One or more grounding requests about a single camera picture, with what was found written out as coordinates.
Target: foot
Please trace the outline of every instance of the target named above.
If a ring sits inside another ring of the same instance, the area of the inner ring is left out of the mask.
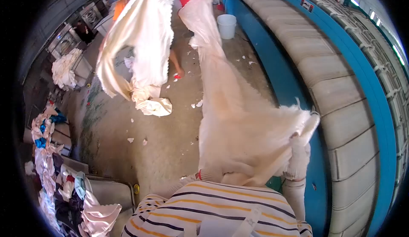
[[[184,70],[181,69],[180,71],[177,72],[177,75],[180,76],[181,78],[183,78],[184,76]]]

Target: bare leg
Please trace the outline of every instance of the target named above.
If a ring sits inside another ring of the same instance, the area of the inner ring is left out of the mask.
[[[171,53],[169,55],[169,59],[172,61],[172,63],[175,65],[177,75],[180,76],[181,78],[184,76],[184,70],[181,68],[179,65],[179,62],[177,61],[176,53],[174,50],[171,49]]]

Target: white strap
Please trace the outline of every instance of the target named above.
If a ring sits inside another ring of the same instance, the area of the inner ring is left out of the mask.
[[[251,211],[250,215],[244,219],[232,237],[249,237],[254,227],[261,217],[260,205],[256,205]]]

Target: concrete floor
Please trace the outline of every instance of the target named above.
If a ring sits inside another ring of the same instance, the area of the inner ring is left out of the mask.
[[[220,14],[222,12],[215,9],[215,15]],[[72,126],[75,145],[72,156],[88,163],[100,176],[118,178],[132,185],[138,183],[140,193],[136,201],[162,183],[197,172],[202,108],[192,108],[191,104],[202,99],[201,71],[197,51],[188,46],[190,33],[177,16],[173,16],[173,30],[174,49],[185,77],[174,82],[176,71],[170,64],[169,81],[162,86],[161,97],[170,99],[171,115],[144,116],[135,109],[134,102],[120,95],[114,98],[106,95],[97,77],[92,79],[91,88],[67,92],[61,106]],[[263,97],[276,104],[263,69],[246,39],[237,28],[234,39],[223,40],[226,56]],[[102,36],[98,34],[85,51],[93,67],[101,41]],[[132,51],[127,48],[116,60],[117,71],[127,80],[131,73],[124,65],[124,56],[131,55]],[[134,138],[133,143],[127,141],[129,137]],[[145,138],[148,143],[143,146]]]

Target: white bucket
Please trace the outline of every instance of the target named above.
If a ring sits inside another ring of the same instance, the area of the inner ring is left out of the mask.
[[[237,19],[233,15],[223,14],[217,17],[217,24],[222,39],[232,39],[236,33]]]

